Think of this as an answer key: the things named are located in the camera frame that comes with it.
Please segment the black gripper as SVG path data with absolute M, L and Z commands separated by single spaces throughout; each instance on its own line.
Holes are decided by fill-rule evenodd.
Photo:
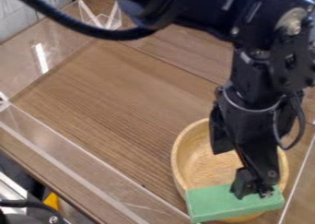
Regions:
M 243 163 L 230 191 L 239 200 L 254 194 L 268 197 L 280 180 L 278 149 L 292 149 L 306 132 L 303 94 L 294 92 L 255 105 L 232 87 L 219 87 L 215 97 L 210 116 L 212 153 L 235 150 Z

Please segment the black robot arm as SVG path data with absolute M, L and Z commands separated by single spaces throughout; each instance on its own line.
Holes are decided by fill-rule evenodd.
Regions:
M 135 23 L 127 30 L 87 29 L 111 41 L 151 35 L 171 24 L 208 32 L 234 45 L 228 82 L 216 90 L 210 118 L 212 151 L 235 151 L 243 166 L 231 192 L 266 195 L 279 181 L 279 150 L 304 126 L 304 90 L 315 86 L 311 45 L 314 0 L 117 0 Z

